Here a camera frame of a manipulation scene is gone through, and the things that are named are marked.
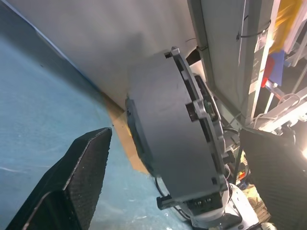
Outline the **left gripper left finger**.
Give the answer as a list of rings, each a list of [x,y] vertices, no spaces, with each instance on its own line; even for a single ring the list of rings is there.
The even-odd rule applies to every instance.
[[[40,179],[8,230],[87,230],[101,194],[112,129],[94,130],[73,141]]]

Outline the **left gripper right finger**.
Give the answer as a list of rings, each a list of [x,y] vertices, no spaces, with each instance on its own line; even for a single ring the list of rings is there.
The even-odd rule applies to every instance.
[[[245,152],[254,185],[279,230],[307,228],[307,160],[282,136],[242,128]]]

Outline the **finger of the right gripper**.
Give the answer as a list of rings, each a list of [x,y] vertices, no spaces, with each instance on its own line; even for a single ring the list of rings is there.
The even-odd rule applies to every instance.
[[[174,206],[174,201],[171,195],[159,196],[156,198],[157,207],[160,210],[172,208]]]

